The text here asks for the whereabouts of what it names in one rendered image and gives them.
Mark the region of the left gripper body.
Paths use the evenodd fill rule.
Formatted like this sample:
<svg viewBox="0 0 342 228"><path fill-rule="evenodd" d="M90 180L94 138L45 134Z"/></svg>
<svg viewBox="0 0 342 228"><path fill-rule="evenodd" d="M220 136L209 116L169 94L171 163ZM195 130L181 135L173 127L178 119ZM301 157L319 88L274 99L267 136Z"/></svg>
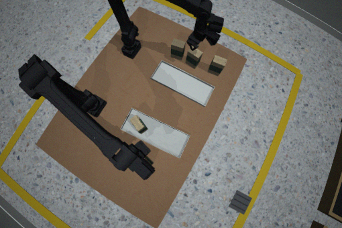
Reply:
<svg viewBox="0 0 342 228"><path fill-rule="evenodd" d="M197 33L197 32L203 32L203 31L197 30L197 29L195 28L195 26L194 26L194 32L192 32L192 33L189 35L188 39L187 39L187 42L188 42L189 44L193 45L193 46L194 46L195 44L199 45L199 43L201 42L201 41L199 41L198 39L196 39L196 33Z"/></svg>

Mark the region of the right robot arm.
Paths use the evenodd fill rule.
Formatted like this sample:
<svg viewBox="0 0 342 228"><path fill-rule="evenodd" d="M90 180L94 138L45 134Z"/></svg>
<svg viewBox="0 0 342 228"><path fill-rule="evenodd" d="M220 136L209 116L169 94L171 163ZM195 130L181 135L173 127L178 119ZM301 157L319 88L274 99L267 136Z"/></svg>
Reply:
<svg viewBox="0 0 342 228"><path fill-rule="evenodd" d="M155 168L144 159L146 155L133 144L122 142L97 123L96 116L105 100L90 91L79 91L63 81L61 74L46 60L35 54L19 71L19 86L33 99L49 100L68 120L80 129L102 151L118 170L129 168L141 178L148 179ZM95 98L96 96L96 98ZM97 105L98 104L98 105ZM89 114L88 114L89 113ZM115 154L118 150L120 151ZM154 171L153 171L154 170Z"/></svg>

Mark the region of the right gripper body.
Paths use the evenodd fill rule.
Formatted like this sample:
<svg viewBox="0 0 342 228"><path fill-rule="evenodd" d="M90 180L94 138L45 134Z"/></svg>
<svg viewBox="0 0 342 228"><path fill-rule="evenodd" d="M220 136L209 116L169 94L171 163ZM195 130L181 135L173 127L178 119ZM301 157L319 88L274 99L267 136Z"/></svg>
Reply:
<svg viewBox="0 0 342 228"><path fill-rule="evenodd" d="M141 145L140 142L137 142L135 146L139 150L141 150L145 155L148 155L151 152L151 150L145 144Z"/></svg>

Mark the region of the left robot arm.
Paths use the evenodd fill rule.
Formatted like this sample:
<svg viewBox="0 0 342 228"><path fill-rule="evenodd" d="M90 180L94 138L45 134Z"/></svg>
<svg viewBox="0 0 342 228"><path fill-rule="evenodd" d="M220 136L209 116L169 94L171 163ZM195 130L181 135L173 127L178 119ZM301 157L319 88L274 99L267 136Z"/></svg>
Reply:
<svg viewBox="0 0 342 228"><path fill-rule="evenodd" d="M166 1L185 9L196 17L195 28L199 31L203 31L196 33L196 39L202 41L205 36L207 36L206 39L211 46L218 42L221 36L218 33L221 33L224 18L211 13L213 4L210 0ZM136 36L139 36L138 28L129 20L122 0L108 0L108 2L115 14L122 32L121 41L125 47L123 46L121 51L131 56L140 45L140 41L135 38Z"/></svg>

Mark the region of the brown and green rectangular block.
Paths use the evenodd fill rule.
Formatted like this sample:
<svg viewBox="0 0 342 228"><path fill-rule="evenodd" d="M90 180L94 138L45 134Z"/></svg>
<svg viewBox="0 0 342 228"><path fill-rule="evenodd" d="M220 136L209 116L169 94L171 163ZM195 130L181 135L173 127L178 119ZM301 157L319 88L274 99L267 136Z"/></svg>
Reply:
<svg viewBox="0 0 342 228"><path fill-rule="evenodd" d="M199 64L199 62L201 60L201 55L202 54L203 54L203 52L201 52L198 49L195 49L194 51L189 49L188 52L187 52L186 62L185 63L195 69L198 66L198 64Z"/></svg>
<svg viewBox="0 0 342 228"><path fill-rule="evenodd" d="M227 59L215 55L211 66L209 66L208 72L216 76L219 76L221 71L224 69L226 62Z"/></svg>
<svg viewBox="0 0 342 228"><path fill-rule="evenodd" d="M171 57L182 60L182 54L184 53L186 42L173 39L171 44Z"/></svg>
<svg viewBox="0 0 342 228"><path fill-rule="evenodd" d="M139 131L138 133L142 134L143 132L147 131L148 128L146 125L143 123L143 121L137 116L133 116L130 119L132 125Z"/></svg>
<svg viewBox="0 0 342 228"><path fill-rule="evenodd" d="M145 158L144 158L147 162L149 162L151 165L153 164L153 162L146 156Z"/></svg>

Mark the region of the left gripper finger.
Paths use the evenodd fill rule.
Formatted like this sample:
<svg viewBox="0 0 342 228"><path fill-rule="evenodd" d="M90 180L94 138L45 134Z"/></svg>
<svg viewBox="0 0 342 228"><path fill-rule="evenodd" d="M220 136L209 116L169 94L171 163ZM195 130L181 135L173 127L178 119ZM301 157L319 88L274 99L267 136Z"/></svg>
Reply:
<svg viewBox="0 0 342 228"><path fill-rule="evenodd" d="M199 47L199 45L195 44L195 45L194 45L194 48L192 49L192 46L193 46L193 45L189 44L188 42L187 42L187 44L190 46L190 49L191 49L192 51L195 50L195 49L197 49L197 48Z"/></svg>

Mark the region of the white shallow rectangular tray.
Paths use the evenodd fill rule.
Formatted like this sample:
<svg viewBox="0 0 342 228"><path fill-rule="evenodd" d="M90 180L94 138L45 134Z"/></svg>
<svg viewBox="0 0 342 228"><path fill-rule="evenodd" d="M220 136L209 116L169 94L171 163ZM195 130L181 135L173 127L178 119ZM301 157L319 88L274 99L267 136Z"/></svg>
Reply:
<svg viewBox="0 0 342 228"><path fill-rule="evenodd" d="M214 86L165 62L161 61L151 79L184 97L206 106Z"/></svg>
<svg viewBox="0 0 342 228"><path fill-rule="evenodd" d="M142 134L132 125L130 119L137 115L148 128ZM134 108L131 108L121 130L165 151L177 158L181 157L190 135L175 129L149 115L146 115Z"/></svg>

